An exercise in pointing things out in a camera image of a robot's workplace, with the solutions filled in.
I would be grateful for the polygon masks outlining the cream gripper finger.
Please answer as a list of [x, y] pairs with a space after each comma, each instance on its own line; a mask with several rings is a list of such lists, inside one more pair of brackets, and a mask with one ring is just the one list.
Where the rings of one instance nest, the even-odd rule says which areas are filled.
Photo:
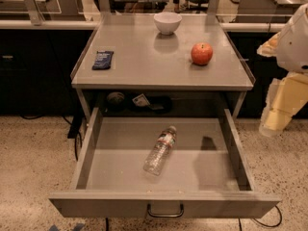
[[259, 132], [266, 137], [280, 135], [307, 103], [307, 74], [289, 72], [282, 80], [273, 79], [261, 115]]
[[276, 33], [257, 49], [257, 54], [263, 57], [275, 57], [279, 34]]

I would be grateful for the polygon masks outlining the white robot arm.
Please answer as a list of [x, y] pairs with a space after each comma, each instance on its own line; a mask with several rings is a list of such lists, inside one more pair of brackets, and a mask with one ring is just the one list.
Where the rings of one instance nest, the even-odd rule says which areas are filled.
[[308, 5], [298, 8], [283, 29], [263, 43], [257, 53], [275, 57], [277, 65], [288, 71], [269, 85], [266, 107], [259, 132], [267, 137], [280, 135], [308, 103]]

